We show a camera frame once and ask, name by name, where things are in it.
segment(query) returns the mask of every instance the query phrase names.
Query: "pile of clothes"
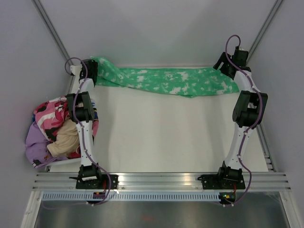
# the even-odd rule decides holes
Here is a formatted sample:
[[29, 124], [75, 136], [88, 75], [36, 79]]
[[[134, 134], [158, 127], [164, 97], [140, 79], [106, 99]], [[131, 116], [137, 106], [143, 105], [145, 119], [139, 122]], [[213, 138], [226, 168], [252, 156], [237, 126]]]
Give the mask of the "pile of clothes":
[[[98, 115], [94, 100], [93, 138], [98, 130]], [[25, 141], [25, 154], [37, 169], [51, 162], [80, 158], [76, 123], [70, 120], [65, 96], [39, 105], [33, 114], [33, 123]]]

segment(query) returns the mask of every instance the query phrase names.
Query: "black mounting bracket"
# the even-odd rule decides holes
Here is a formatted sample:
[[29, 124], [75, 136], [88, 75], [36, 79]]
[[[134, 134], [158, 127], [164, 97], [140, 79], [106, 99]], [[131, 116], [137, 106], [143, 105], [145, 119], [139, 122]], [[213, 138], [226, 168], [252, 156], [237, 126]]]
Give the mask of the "black mounting bracket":
[[[73, 116], [73, 102], [76, 94], [68, 94], [66, 95], [68, 111], [70, 113], [70, 119], [73, 122], [77, 122]], [[92, 105], [92, 101], [88, 92], [82, 92], [78, 94], [76, 99], [76, 106], [82, 103], [82, 107], [75, 108], [75, 115], [79, 121], [89, 122], [94, 119], [94, 109]]]
[[203, 189], [205, 190], [233, 190], [234, 185], [237, 189], [246, 188], [242, 175], [242, 169], [234, 170], [230, 167], [227, 167], [225, 165], [225, 162], [223, 162], [223, 165], [218, 170], [218, 173], [203, 174], [198, 177], [198, 181], [201, 181]]
[[[110, 174], [111, 189], [117, 189], [118, 175]], [[106, 174], [101, 174], [100, 169], [94, 164], [91, 166], [80, 166], [77, 177], [70, 177], [77, 180], [76, 189], [109, 189], [109, 178]]]
[[[257, 124], [260, 124], [263, 119], [266, 103], [268, 100], [267, 94], [265, 93], [260, 93], [260, 94], [262, 97], [263, 107], [262, 107], [261, 118]], [[253, 104], [254, 108], [248, 107], [250, 103]], [[250, 127], [257, 120], [259, 110], [260, 110], [260, 102], [258, 95], [256, 93], [251, 93], [250, 91], [242, 90], [237, 99], [236, 106], [233, 109], [232, 120], [236, 122], [239, 127], [243, 127], [243, 126]]]
[[[228, 58], [235, 65], [237, 65], [240, 69], [251, 72], [251, 69], [246, 66], [246, 61], [247, 61], [248, 55], [249, 55], [248, 51], [241, 50], [237, 46], [235, 51], [234, 51], [233, 56], [228, 54]], [[228, 59], [226, 57], [225, 52], [223, 52], [221, 54], [221, 56], [219, 57], [217, 63], [213, 66], [213, 68], [217, 70], [221, 64], [223, 64], [222, 67], [220, 68], [221, 73], [230, 77], [230, 78], [232, 78], [232, 79], [234, 79], [234, 76], [236, 75], [237, 69], [233, 65], [230, 64], [230, 62], [228, 61]]]
[[84, 64], [86, 65], [87, 68], [87, 78], [91, 78], [93, 80], [94, 86], [96, 85], [97, 82], [97, 74], [98, 74], [98, 63], [93, 60], [93, 59], [84, 59], [81, 62], [82, 69], [80, 71], [79, 75], [79, 81], [81, 79], [84, 79], [86, 77], [86, 68]]

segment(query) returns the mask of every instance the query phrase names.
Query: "white table surface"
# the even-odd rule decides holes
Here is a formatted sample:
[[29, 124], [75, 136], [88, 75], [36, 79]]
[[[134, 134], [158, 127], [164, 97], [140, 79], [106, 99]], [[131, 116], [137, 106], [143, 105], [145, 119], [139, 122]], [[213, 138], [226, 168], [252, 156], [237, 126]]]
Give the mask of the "white table surface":
[[[73, 91], [78, 87], [75, 80]], [[96, 86], [99, 117], [95, 153], [109, 172], [218, 171], [234, 133], [238, 94], [185, 98], [137, 89]], [[244, 156], [251, 171], [268, 171], [256, 131]], [[78, 172], [80, 163], [52, 166]]]

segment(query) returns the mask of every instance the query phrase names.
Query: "beige cloth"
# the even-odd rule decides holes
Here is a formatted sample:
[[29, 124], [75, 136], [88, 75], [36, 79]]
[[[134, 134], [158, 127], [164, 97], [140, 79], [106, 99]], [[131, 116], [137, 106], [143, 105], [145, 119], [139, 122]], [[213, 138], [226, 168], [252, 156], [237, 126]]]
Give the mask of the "beige cloth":
[[47, 145], [53, 157], [67, 156], [69, 153], [76, 151], [79, 146], [79, 136], [76, 124], [67, 120], [58, 130], [56, 141]]

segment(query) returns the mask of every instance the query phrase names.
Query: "cable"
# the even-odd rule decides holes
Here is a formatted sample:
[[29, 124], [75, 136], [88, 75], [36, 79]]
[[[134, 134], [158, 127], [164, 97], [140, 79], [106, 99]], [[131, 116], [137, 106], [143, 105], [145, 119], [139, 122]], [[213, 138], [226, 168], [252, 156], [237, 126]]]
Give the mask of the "cable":
[[102, 168], [101, 166], [99, 166], [95, 161], [93, 161], [93, 159], [92, 159], [91, 156], [88, 154], [87, 149], [86, 149], [84, 126], [83, 126], [83, 124], [77, 119], [76, 114], [75, 114], [75, 108], [76, 108], [76, 100], [77, 100], [79, 91], [81, 90], [81, 88], [82, 88], [84, 82], [85, 82], [86, 79], [87, 79], [88, 70], [87, 70], [87, 67], [86, 67], [85, 63], [84, 63], [80, 58], [71, 57], [71, 58], [69, 58], [69, 59], [66, 61], [66, 63], [65, 63], [65, 70], [66, 70], [66, 72], [67, 72], [68, 74], [70, 74], [70, 73], [67, 71], [67, 68], [66, 68], [66, 67], [67, 67], [68, 62], [69, 62], [70, 60], [72, 60], [72, 59], [77, 59], [77, 60], [79, 60], [79, 61], [83, 64], [83, 66], [85, 67], [85, 78], [84, 78], [83, 82], [80, 84], [80, 86], [79, 86], [79, 88], [78, 88], [78, 90], [77, 90], [77, 93], [76, 93], [76, 95], [75, 95], [74, 101], [73, 101], [73, 117], [74, 117], [74, 119], [77, 121], [77, 123], [81, 126], [82, 144], [83, 144], [83, 147], [84, 147], [84, 151], [85, 151], [86, 156], [87, 156], [88, 159], [91, 161], [91, 163], [94, 164], [94, 165], [95, 165], [96, 167], [98, 167], [99, 169], [101, 169], [101, 170], [107, 175], [107, 177], [108, 177], [108, 179], [109, 179], [109, 191], [107, 192], [107, 194], [105, 195], [105, 197], [103, 198], [102, 201], [100, 201], [100, 202], [94, 204], [94, 205], [99, 205], [99, 204], [102, 204], [103, 202], [105, 202], [105, 200], [106, 200], [107, 197], [109, 196], [110, 191], [111, 191], [111, 183], [112, 183], [112, 180], [111, 180], [110, 174], [109, 174], [104, 168]]
[[256, 121], [255, 121], [250, 127], [248, 127], [248, 128], [244, 131], [245, 134], [244, 134], [244, 137], [243, 137], [243, 139], [242, 139], [242, 142], [241, 142], [241, 145], [240, 145], [240, 147], [239, 147], [238, 154], [237, 154], [237, 155], [238, 155], [238, 161], [239, 161], [239, 163], [240, 163], [241, 166], [242, 166], [245, 170], [247, 170], [248, 173], [249, 173], [249, 182], [248, 182], [247, 188], [246, 188], [246, 190], [244, 191], [243, 195], [242, 195], [238, 200], [236, 200], [233, 204], [230, 204], [230, 205], [228, 204], [227, 206], [233, 206], [233, 205], [239, 203], [239, 202], [243, 199], [243, 197], [247, 194], [247, 192], [248, 192], [248, 190], [249, 190], [249, 188], [250, 188], [251, 181], [252, 181], [252, 172], [250, 171], [250, 169], [248, 169], [248, 168], [243, 164], [243, 162], [242, 162], [242, 160], [241, 160], [241, 152], [242, 152], [242, 148], [243, 148], [244, 141], [245, 141], [245, 139], [246, 139], [246, 136], [247, 136], [248, 131], [249, 131], [250, 129], [255, 128], [255, 127], [257, 126], [258, 122], [259, 122], [260, 119], [261, 119], [262, 111], [263, 111], [263, 102], [262, 102], [262, 96], [261, 96], [260, 92], [257, 91], [257, 90], [254, 88], [253, 82], [252, 82], [251, 78], [249, 77], [249, 75], [246, 74], [244, 70], [242, 70], [242, 69], [239, 68], [237, 65], [235, 65], [235, 64], [231, 61], [231, 59], [229, 58], [229, 56], [228, 56], [228, 44], [229, 44], [229, 41], [230, 41], [233, 37], [237, 37], [237, 38], [238, 38], [238, 47], [241, 45], [241, 38], [240, 38], [238, 35], [232, 35], [231, 37], [229, 37], [228, 40], [227, 40], [227, 42], [226, 42], [226, 46], [225, 46], [226, 58], [227, 58], [227, 60], [229, 61], [229, 63], [230, 63], [232, 66], [234, 66], [237, 70], [239, 70], [241, 73], [243, 73], [243, 74], [246, 76], [246, 78], [248, 79], [248, 81], [249, 81], [249, 83], [250, 83], [250, 85], [251, 85], [252, 90], [255, 91], [256, 94], [258, 95], [260, 109], [259, 109], [259, 113], [258, 113], [258, 117], [257, 117]]

